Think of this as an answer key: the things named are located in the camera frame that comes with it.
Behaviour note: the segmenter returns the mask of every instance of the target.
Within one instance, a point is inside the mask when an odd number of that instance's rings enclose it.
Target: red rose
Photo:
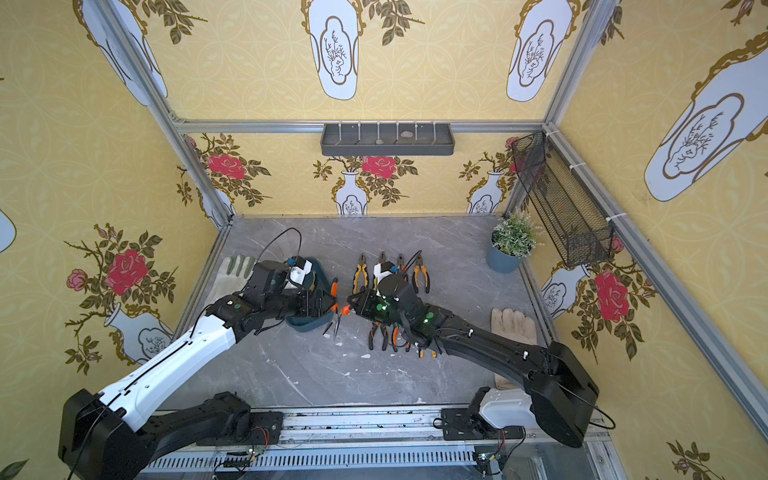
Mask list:
[[[366,157],[362,163],[362,171],[377,177],[391,178],[397,171],[397,167],[392,157]]]
[[[75,292],[83,290],[85,282],[88,281],[88,275],[83,270],[75,269],[67,277],[67,286],[73,289]]]
[[[208,157],[208,167],[210,167],[212,172],[218,172],[229,178],[239,178],[240,180],[245,177],[246,173],[243,163],[227,154]]]
[[[118,253],[114,262],[109,267],[109,273],[104,283],[110,286],[117,295],[122,295],[133,285],[141,283],[141,279],[147,275],[147,266],[144,264],[144,256],[136,250],[125,250]]]
[[[621,317],[626,316],[629,310],[627,287],[608,268],[603,270],[594,282],[598,285],[598,305],[603,318],[619,323]]]
[[[614,239],[611,240],[611,251],[613,253],[619,253],[624,249],[624,242],[621,241],[621,238],[618,237],[618,235],[614,235]]]

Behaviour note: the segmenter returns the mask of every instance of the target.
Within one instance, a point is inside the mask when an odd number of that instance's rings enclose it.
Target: vase illustration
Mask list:
[[[123,352],[136,363],[144,364],[170,345],[172,332],[151,313],[142,313],[130,318],[120,309],[120,303],[114,306],[112,314],[104,321],[104,326],[113,326],[123,334]]]
[[[693,101],[645,169],[645,184],[654,198],[675,198],[741,142],[766,133],[767,48],[768,32],[725,55],[710,69],[710,77],[697,84]],[[763,129],[755,134],[760,125]]]
[[[141,59],[149,68],[152,74],[152,80],[160,89],[164,97],[167,97],[168,93],[165,88],[165,82],[160,74],[160,69],[157,66],[157,62],[154,60],[152,50],[147,43],[147,39],[144,37],[144,33],[137,23],[135,14],[125,5],[118,0],[109,0],[112,5],[117,9],[120,20],[131,35],[131,41],[136,44],[142,53]],[[150,104],[150,97],[146,91],[131,77],[128,76],[128,70],[126,65],[127,60],[122,57],[119,51],[113,50],[112,46],[118,43],[118,40],[110,32],[109,27],[104,25],[101,20],[101,16],[96,12],[97,0],[81,0],[81,2],[75,2],[75,13],[78,15],[80,23],[88,29],[88,33],[91,34],[93,42],[101,49],[101,52],[107,57],[107,61],[114,69],[114,72],[118,74],[118,77],[125,84],[128,90],[133,94],[136,100],[144,106]]]
[[[492,214],[502,201],[504,193],[498,187],[498,179],[504,172],[488,172],[488,179],[469,198],[468,214]]]
[[[581,279],[589,276],[583,265],[573,270],[564,266],[557,269],[541,288],[541,298],[552,319],[560,316],[576,303],[576,290]]]
[[[16,239],[16,227],[11,219],[0,210],[0,253],[11,246]]]
[[[232,200],[230,200],[227,194],[225,194],[223,191],[217,188],[216,195],[219,197],[221,202],[227,208],[227,212],[229,212],[229,215],[234,215],[235,207],[232,204]],[[218,230],[221,230],[224,227],[224,225],[219,225],[219,222],[216,221],[216,217],[214,216],[214,206],[210,204],[210,201],[207,199],[205,195],[203,195],[203,211],[205,212],[206,216],[210,218],[210,221],[214,222],[214,225]]]
[[[306,12],[315,69],[331,98],[349,100],[357,89],[359,12],[347,0],[313,0]]]
[[[517,42],[507,79],[508,97],[528,101],[536,96],[580,11],[580,4],[568,0],[525,3],[521,24],[515,27]]]
[[[356,184],[357,172],[342,172],[344,185],[336,191],[336,210],[339,215],[365,215],[368,213],[368,194]]]

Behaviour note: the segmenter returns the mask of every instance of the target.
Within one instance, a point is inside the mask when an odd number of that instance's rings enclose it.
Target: aluminum frame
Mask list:
[[[216,189],[208,178],[197,159],[197,154],[192,147],[181,137],[174,125],[174,115],[166,98],[162,95],[154,83],[147,66],[141,60],[143,53],[138,50],[135,41],[131,41],[131,34],[120,21],[120,14],[109,0],[97,0],[96,12],[104,21],[105,28],[109,28],[118,40],[115,48],[126,59],[128,76],[136,79],[137,83],[147,93],[150,104],[147,106],[165,137],[168,139],[181,163],[187,168],[192,181],[200,192],[208,199],[213,207],[213,214],[217,224],[226,225],[229,221],[229,212],[221,199],[216,195]]]
[[[576,93],[578,82],[592,59],[595,47],[600,42],[605,25],[614,14],[619,0],[592,0],[587,18],[574,46],[568,63],[565,65],[562,77],[554,91],[549,109],[544,116],[545,123],[559,125],[565,116],[568,105]]]
[[[545,124],[549,141],[570,165],[571,172],[603,207],[609,217],[624,213],[624,209],[608,192],[598,177],[554,124]],[[690,295],[664,259],[651,246],[629,215],[613,220],[629,253],[641,266],[657,291],[680,321],[690,338],[702,352],[741,408],[750,417],[760,434],[768,441],[768,390],[737,351],[715,326],[701,305]]]
[[[405,119],[399,122],[418,121],[420,124],[432,120]],[[322,134],[326,124],[375,124],[377,120],[176,120],[174,127],[180,134],[226,133],[226,134]],[[395,124],[396,120],[379,120],[380,124]],[[533,133],[541,131],[540,120],[494,121],[494,120],[440,120],[438,123],[451,125],[453,133]]]
[[[210,280],[211,275],[216,271],[221,250],[224,248],[224,243],[227,241],[230,231],[232,231],[232,223],[233,221],[231,220],[219,231],[219,234],[214,241],[214,245],[208,253],[208,258],[205,260],[200,276],[197,278],[197,282],[192,289],[187,305],[184,307],[184,311],[181,314],[176,330],[174,330],[174,335],[171,341],[178,340],[179,337],[184,335],[184,333],[192,327],[192,324],[197,321],[197,318],[200,317],[202,313],[200,311],[200,303],[203,301],[203,295],[205,294],[206,286],[208,286],[208,280]]]

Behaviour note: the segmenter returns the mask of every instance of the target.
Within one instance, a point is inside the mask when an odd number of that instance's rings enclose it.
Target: black mesh basket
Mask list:
[[[606,260],[613,226],[568,162],[543,133],[512,145],[518,181],[541,217],[567,268]]]

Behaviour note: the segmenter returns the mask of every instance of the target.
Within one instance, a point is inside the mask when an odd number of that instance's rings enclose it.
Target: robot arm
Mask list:
[[[201,406],[151,415],[206,363],[258,334],[265,319],[325,316],[336,305],[330,291],[308,260],[257,263],[242,292],[209,306],[190,330],[136,371],[97,395],[85,389],[74,394],[64,407],[59,458],[84,480],[130,480],[149,462],[190,443],[244,438],[250,406],[228,392]]]
[[[404,273],[386,276],[377,290],[348,301],[363,318],[400,326],[419,348],[459,356],[510,379],[531,396],[541,429],[565,445],[583,443],[599,390],[565,345],[528,345],[474,327],[450,310],[423,303]]]

